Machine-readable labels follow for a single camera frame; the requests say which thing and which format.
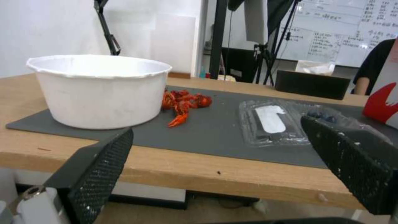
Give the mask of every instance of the plastic bowl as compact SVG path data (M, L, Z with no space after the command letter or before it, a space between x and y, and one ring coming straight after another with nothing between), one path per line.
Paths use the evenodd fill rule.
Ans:
M114 129L149 121L160 112L171 66L122 56L30 58L55 120L85 129Z

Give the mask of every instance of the wooden table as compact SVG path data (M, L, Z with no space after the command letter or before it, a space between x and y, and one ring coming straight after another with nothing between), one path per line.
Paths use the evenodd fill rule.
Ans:
M168 85L363 106L365 96L344 100L277 92L271 87L209 79L168 78ZM78 148L95 143L33 132L8 130L6 123L47 108L33 74L0 79L0 167L56 171ZM363 209L327 169L234 159L133 146L121 181L147 185Z

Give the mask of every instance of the metal screw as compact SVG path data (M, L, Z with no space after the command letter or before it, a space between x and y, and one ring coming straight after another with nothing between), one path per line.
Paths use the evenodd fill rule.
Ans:
M33 187L27 189L27 190L22 194L22 198L23 198L24 200L29 200L29 199L33 198L34 196L39 195L39 194L41 194L41 193L43 193L43 192L45 192L45 191L46 191L46 188L45 188L44 186L42 186L42 185L33 186Z

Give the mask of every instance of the red logo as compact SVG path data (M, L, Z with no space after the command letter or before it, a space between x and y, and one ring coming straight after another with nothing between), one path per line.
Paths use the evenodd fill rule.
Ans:
M398 102L393 104L386 102L395 86L396 83L390 83L370 95L362 114L386 123L392 115L398 112Z

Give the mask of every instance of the desk mat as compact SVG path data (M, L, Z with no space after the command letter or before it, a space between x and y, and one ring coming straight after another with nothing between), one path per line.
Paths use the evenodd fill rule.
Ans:
M169 90L183 88L170 86ZM186 123L168 128L174 112L160 112L154 119L133 127L134 145L201 153L240 159L251 159L292 165L326 168L311 145L269 146L252 148L245 145L238 117L238 105L245 100L265 100L271 97L185 88L189 92L211 96L213 103L208 108L192 109ZM306 104L313 102L298 101ZM321 104L341 111L359 121L373 126L398 144L398 130L380 124L361 115L362 107ZM44 110L6 125L9 129L40 132L60 136L101 140L118 130L85 130L72 128L53 119L49 110Z

